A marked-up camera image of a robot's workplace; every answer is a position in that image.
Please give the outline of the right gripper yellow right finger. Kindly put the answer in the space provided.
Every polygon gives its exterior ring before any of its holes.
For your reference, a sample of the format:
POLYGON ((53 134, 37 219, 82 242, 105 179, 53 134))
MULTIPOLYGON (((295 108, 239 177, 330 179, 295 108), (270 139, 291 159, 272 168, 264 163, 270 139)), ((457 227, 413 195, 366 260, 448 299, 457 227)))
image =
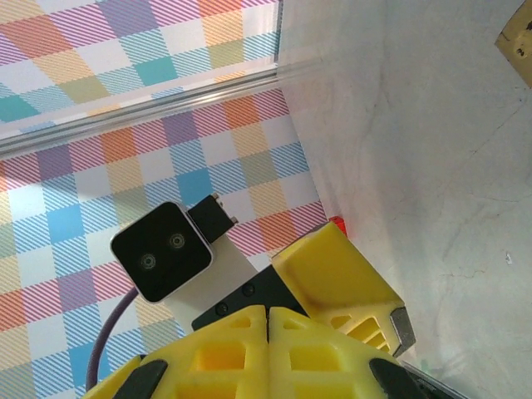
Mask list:
POLYGON ((428 399, 389 353, 287 308, 268 311, 268 399, 428 399))

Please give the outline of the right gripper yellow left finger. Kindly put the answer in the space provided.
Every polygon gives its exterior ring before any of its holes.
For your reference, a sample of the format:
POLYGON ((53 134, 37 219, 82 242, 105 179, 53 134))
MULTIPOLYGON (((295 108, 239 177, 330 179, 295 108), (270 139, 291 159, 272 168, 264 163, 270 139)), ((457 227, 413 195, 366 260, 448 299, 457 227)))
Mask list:
POLYGON ((123 367, 82 399, 269 399, 267 316, 253 305, 123 367))

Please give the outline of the aluminium frame post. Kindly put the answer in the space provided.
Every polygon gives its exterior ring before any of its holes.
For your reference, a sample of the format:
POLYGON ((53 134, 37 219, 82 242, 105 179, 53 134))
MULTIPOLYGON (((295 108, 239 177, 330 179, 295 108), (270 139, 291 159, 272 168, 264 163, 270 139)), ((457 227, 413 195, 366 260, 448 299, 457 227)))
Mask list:
POLYGON ((315 62, 295 62, 276 66, 267 71, 252 73, 233 80, 210 84, 171 96, 150 100, 108 111, 98 116, 88 116, 77 121, 68 121, 14 138, 0 140, 0 160, 19 156, 61 144, 85 135, 113 131, 136 122, 150 121, 157 117, 190 111, 202 106, 233 100, 293 81, 315 69, 315 62))

